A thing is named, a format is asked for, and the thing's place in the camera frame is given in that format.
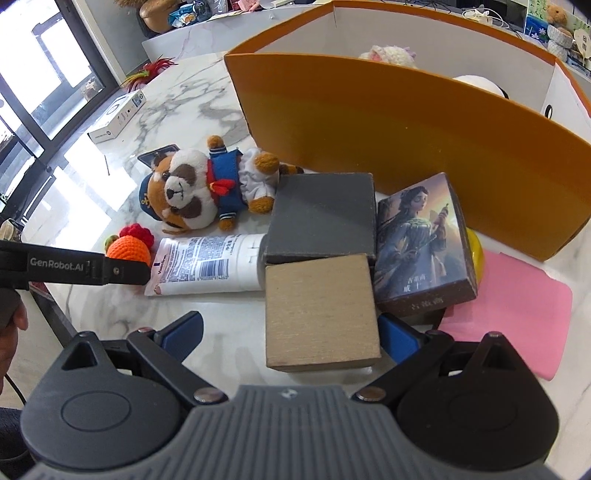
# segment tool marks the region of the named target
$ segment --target pink cloth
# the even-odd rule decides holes
[[[465,342],[502,332],[536,375],[551,380],[564,351],[573,293],[539,268],[484,253],[478,298],[447,309],[439,329]]]
[[[256,0],[238,0],[238,6],[243,12],[248,12],[251,7],[256,3]]]

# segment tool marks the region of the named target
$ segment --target black phone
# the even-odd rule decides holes
[[[152,168],[152,161],[156,158],[156,156],[163,154],[166,155],[178,151],[179,148],[176,145],[170,144],[166,145],[166,147],[160,147],[156,150],[152,150],[151,152],[142,153],[141,155],[138,155],[138,160],[142,162],[144,165],[147,165],[150,168]]]

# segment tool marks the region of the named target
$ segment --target blue gripper pad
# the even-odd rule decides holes
[[[154,334],[154,342],[182,362],[203,340],[203,317],[189,312]]]
[[[425,336],[399,318],[388,313],[378,317],[379,344],[397,364],[417,352]]]

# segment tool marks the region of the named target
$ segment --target crocheted fruit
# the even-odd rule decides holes
[[[140,224],[124,227],[119,236],[111,235],[105,242],[106,256],[120,260],[134,260],[152,266],[150,248],[154,244],[154,236],[150,230]]]

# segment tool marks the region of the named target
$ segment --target stuffed animal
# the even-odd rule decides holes
[[[546,5],[546,21],[550,24],[558,27],[565,27],[567,22],[566,10],[556,4]]]
[[[564,8],[548,4],[546,7],[548,21],[548,46],[546,49],[562,61],[567,61],[569,50],[573,46],[573,34],[566,29],[568,18]]]
[[[154,245],[154,236],[147,228],[134,223],[123,227],[119,235],[111,235],[105,242],[105,255],[120,260],[134,260],[152,266],[150,248]]]
[[[374,45],[369,52],[362,53],[359,58],[363,60],[383,61],[384,63],[391,63],[393,65],[415,69],[417,68],[414,63],[416,56],[417,54],[410,51],[409,47],[378,47],[377,45]]]
[[[217,135],[207,139],[207,147],[209,157],[186,149],[156,158],[142,182],[142,210],[165,223],[164,233],[205,228],[216,218],[221,230],[232,230],[241,210],[272,210],[280,173],[302,172],[260,148],[228,151]]]

